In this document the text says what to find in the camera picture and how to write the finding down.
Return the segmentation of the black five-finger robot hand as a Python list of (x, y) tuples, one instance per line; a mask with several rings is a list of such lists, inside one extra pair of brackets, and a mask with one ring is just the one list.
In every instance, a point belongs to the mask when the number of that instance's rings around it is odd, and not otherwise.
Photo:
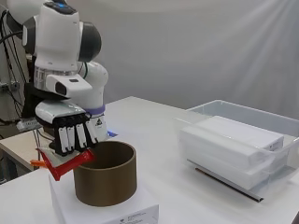
[(53, 149), (63, 157), (75, 151), (83, 152), (99, 142), (89, 113), (55, 118), (51, 127), (54, 130)]

